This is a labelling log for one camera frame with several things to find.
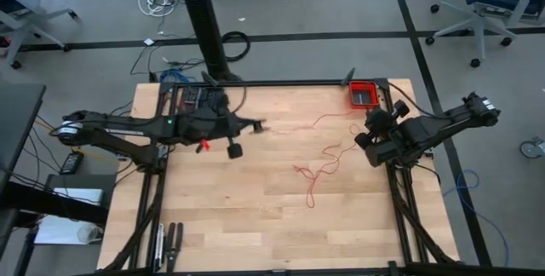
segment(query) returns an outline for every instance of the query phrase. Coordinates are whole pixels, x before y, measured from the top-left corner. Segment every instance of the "red container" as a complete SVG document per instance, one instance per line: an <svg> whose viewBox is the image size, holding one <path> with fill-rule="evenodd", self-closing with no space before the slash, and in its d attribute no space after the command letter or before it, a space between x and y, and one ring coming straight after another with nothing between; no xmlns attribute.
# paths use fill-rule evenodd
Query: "red container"
<svg viewBox="0 0 545 276"><path fill-rule="evenodd" d="M354 109L374 109L379 106L376 86L365 81L351 81L350 104Z"/></svg>

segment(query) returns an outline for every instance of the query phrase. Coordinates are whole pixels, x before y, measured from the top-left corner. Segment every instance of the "small device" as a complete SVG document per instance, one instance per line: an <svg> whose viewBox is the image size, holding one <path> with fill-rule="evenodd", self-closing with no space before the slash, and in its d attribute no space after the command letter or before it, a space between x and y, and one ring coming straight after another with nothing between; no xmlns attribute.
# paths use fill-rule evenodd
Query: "small device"
<svg viewBox="0 0 545 276"><path fill-rule="evenodd" d="M221 89L185 87L181 92L180 109L189 113L201 107L216 109L222 96Z"/></svg>
<svg viewBox="0 0 545 276"><path fill-rule="evenodd" d="M350 105L354 109L374 109L379 106L378 95L374 83L365 81L351 81Z"/></svg>
<svg viewBox="0 0 545 276"><path fill-rule="evenodd" d="M66 157L65 163L60 168L61 175L74 175L83 161L83 154L80 152L71 152Z"/></svg>

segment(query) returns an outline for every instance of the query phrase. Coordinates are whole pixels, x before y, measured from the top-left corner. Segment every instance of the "blue cable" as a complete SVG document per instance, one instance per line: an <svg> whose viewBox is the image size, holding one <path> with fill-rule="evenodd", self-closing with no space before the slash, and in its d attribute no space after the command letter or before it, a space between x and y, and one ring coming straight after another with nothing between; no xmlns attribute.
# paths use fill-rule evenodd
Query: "blue cable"
<svg viewBox="0 0 545 276"><path fill-rule="evenodd" d="M473 174L475 176L475 178L477 178L477 182L475 182L475 184L472 185L472 186L463 187L461 185L461 183L460 183L460 181L461 181L460 178L462 178L465 173ZM505 236L503 235L502 230L500 230L500 228L493 221L489 220L487 217L485 217L485 216L481 215L479 212L475 211L475 209L472 208L466 202L466 200L462 197L462 195L460 194L460 190L462 190L462 189L471 190L471 189L477 188L479 186L479 184L480 184L480 179L479 179L479 175L477 175L477 173L475 173L473 170L464 170L456 178L456 187L453 187L449 191L443 193L443 197L449 195L450 193L452 193L453 191L456 190L458 192L458 196L460 197L460 200L462 201L462 203L468 209L470 209L476 216L480 217L481 219L485 220L487 223L491 224L497 230L497 232L500 233L500 237L502 237L502 241L503 241L503 247L505 247L505 267L509 267L509 245L508 245L507 240L505 239Z"/></svg>
<svg viewBox="0 0 545 276"><path fill-rule="evenodd" d="M162 71L161 76L159 76L159 82L164 82L164 79L166 77L172 77L175 79L176 82L180 83L190 83L191 81L197 81L195 77L182 75L181 71L181 68L170 68L166 71Z"/></svg>

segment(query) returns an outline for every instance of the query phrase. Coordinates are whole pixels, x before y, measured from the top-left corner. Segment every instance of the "black metal frame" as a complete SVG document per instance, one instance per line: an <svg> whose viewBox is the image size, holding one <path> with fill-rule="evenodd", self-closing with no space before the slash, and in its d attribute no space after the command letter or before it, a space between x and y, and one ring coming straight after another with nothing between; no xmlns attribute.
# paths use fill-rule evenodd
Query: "black metal frame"
<svg viewBox="0 0 545 276"><path fill-rule="evenodd" d="M361 79L361 81L370 81L376 83L379 88L381 88L382 95L384 97L384 100L387 104L387 110L392 111L393 110L393 101L392 97L389 92L389 88L387 86L387 80L383 78L378 79ZM220 84L221 87L272 87L272 86L318 86L318 85L341 85L340 80L277 80L277 81L246 81L246 82L222 82ZM187 87L187 86L210 86L208 83L162 83L161 87L159 89L159 97L158 97L158 108L156 110L156 114L159 114L163 111L163 104L165 102L165 96L166 93L170 92L173 96L172 98L176 98L178 96L180 89ZM175 114L175 103L170 103L170 109L169 114ZM394 196L394 192L399 194L398 189L398 183L396 178L396 172L397 169L393 166L393 164L388 163L387 165L387 175L388 175L388 181L391 188L392 193L392 199L395 202L396 197ZM159 195L159 202L158 204L158 212L152 219L151 224L151 237L148 242L147 246L147 256L146 256L146 267L152 267L153 264L153 251L155 250L155 234L158 230L158 224L160 222L160 207L162 203L162 198L164 194L164 183L165 183L165 172L159 174L158 177L158 184L156 185L156 193ZM142 185L142 191L141 191L141 200L140 200L140 206L138 209L138 215L137 215L137 225L141 224L141 220L143 219L145 213L146 213L146 207L147 202L149 198L149 192L150 188L152 186L152 174L146 173L143 185ZM412 190L412 186L410 183L410 172L408 170L404 170L402 173L403 177L403 183L404 183L404 189L406 192L406 198L408 200L408 203L406 203L407 208L410 210L410 213L414 217L416 221L418 221L418 210L416 207L416 200L414 196L414 192ZM410 250L410 244L409 244L409 238L407 229L405 226L404 218L406 217L406 214L403 212L402 209L399 208L398 205L394 204L394 214L396 217L396 224L398 228L399 233L399 242L400 247L403 252L403 258L404 263L409 264L413 261L411 250ZM415 238L416 238L416 244L418 247L418 253L419 257L422 262L428 262L427 259L427 251L424 246L424 243L422 242L421 237L417 234L419 233L419 230L415 230ZM137 245L132 253L132 256L130 257L129 262L129 268L134 269L136 268L136 263L138 262L138 252L140 251L140 246ZM394 275L397 273L398 269L396 268L395 262L389 262L389 267L384 268L343 268L343 269L317 269L317 270L291 270L291 271L240 271L240 272L210 272L210 273L171 273L174 275L285 275L287 272L289 272L290 275Z"/></svg>

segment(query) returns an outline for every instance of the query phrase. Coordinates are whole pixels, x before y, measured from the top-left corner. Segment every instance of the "wooden tabletop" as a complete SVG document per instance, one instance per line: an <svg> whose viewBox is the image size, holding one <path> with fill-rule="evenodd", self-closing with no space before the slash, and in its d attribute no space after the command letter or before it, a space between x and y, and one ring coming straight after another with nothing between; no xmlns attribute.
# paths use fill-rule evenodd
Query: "wooden tabletop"
<svg viewBox="0 0 545 276"><path fill-rule="evenodd" d="M414 98L409 80L391 81ZM242 89L227 93L237 106ZM238 115L265 118L271 130L259 135L244 130L236 139L243 157L228 158L227 140L212 141L210 151L200 154L195 147L176 147L161 211L165 227L185 225L175 271L385 267L391 260L403 265L386 169L371 167L354 146L353 134L364 131L365 111L351 109L347 94L336 86L250 87ZM404 99L395 90L392 97ZM132 115L152 117L157 101L157 84L138 85ZM409 116L418 115L410 109ZM313 178L325 164L318 179L301 173ZM433 169L430 159L421 164ZM412 175L422 225L457 258L437 179L420 168ZM307 196L313 181L314 203ZM135 228L142 182L137 174L116 187L99 267L113 260ZM416 254L414 241L411 247Z"/></svg>

